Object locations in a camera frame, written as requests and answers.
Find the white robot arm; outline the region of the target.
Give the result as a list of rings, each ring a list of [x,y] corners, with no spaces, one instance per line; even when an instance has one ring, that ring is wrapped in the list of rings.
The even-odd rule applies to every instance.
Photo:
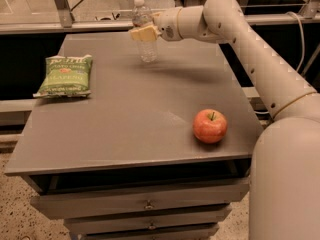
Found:
[[[273,122],[255,144],[249,240],[320,240],[320,94],[249,25],[236,0],[151,13],[135,0],[139,41],[230,44]]]

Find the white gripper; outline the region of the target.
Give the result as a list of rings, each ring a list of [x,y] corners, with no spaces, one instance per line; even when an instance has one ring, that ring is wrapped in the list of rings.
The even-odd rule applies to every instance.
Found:
[[[181,7],[174,7],[156,13],[153,17],[156,26],[151,24],[135,27],[129,31],[131,38],[135,41],[153,42],[161,35],[166,41],[180,41],[182,39],[178,27],[180,11]]]

